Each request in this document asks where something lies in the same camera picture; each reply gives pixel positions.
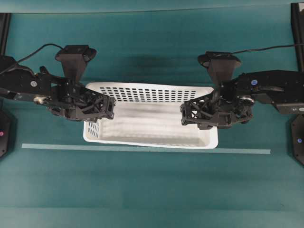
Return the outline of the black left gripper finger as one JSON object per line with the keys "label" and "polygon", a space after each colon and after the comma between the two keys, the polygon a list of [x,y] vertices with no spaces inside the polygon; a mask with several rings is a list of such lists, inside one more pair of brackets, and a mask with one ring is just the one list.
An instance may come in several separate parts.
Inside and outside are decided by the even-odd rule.
{"label": "black left gripper finger", "polygon": [[97,122],[99,119],[114,118],[115,101],[101,101],[86,107],[79,107],[76,104],[68,105],[68,119],[72,121]]}
{"label": "black left gripper finger", "polygon": [[99,93],[97,91],[81,87],[78,95],[78,102],[82,105],[116,105],[113,97]]}

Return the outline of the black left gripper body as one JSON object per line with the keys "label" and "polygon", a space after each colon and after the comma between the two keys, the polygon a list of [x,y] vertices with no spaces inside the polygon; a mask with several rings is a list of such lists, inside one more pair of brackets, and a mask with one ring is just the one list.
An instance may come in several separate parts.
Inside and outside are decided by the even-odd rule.
{"label": "black left gripper body", "polygon": [[55,116],[77,118],[76,100],[80,97],[82,87],[81,83],[72,79],[53,76],[48,110]]}

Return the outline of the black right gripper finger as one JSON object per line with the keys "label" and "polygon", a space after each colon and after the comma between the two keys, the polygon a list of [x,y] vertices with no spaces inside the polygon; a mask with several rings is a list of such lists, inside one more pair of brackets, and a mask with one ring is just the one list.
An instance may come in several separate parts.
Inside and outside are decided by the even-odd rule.
{"label": "black right gripper finger", "polygon": [[219,108],[220,91],[212,91],[207,95],[203,95],[188,101],[181,105],[181,110],[187,108],[192,110],[202,110],[205,112],[215,112]]}
{"label": "black right gripper finger", "polygon": [[232,126],[232,117],[229,113],[215,113],[207,116],[206,112],[192,110],[188,106],[181,106],[180,112],[182,125],[196,124],[200,130],[210,130],[212,127],[227,129]]}

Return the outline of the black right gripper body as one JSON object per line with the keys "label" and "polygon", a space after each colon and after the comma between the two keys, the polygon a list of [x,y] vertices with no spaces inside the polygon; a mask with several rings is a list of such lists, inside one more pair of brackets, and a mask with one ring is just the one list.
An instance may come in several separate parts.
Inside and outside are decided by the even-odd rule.
{"label": "black right gripper body", "polygon": [[237,95],[238,79],[226,81],[220,85],[219,110],[230,115],[220,118],[220,128],[231,128],[234,124],[247,124],[252,118],[252,100],[241,99]]}

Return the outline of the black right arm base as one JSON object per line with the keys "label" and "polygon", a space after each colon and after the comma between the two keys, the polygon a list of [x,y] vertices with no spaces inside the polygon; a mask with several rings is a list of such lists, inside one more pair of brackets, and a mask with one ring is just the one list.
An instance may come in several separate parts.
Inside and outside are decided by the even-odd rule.
{"label": "black right arm base", "polygon": [[288,155],[304,166],[304,115],[292,117],[286,125]]}

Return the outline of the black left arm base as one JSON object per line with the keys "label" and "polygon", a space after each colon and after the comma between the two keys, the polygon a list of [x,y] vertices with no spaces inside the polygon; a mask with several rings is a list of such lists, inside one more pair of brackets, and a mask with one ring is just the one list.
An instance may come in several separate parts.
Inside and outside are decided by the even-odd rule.
{"label": "black left arm base", "polygon": [[17,119],[7,108],[4,99],[0,99],[0,160],[6,158],[15,149]]}

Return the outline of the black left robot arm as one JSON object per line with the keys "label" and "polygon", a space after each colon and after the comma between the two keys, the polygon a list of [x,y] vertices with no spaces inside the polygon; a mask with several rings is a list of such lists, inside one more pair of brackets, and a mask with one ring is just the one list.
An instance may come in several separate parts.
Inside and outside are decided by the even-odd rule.
{"label": "black left robot arm", "polygon": [[13,57],[0,57],[0,96],[34,102],[45,106],[53,115],[70,121],[97,122],[114,118],[116,100],[90,90],[78,81],[50,74],[45,67],[33,73]]}

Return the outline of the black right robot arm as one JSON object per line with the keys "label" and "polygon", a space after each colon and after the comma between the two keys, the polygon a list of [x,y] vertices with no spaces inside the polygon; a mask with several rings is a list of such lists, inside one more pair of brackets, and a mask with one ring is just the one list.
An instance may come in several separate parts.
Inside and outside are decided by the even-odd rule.
{"label": "black right robot arm", "polygon": [[211,93],[180,106],[181,123],[195,124],[201,130],[246,124],[253,117],[252,106],[256,102],[270,104],[280,114],[303,114],[303,73],[271,70],[243,73],[222,81]]}

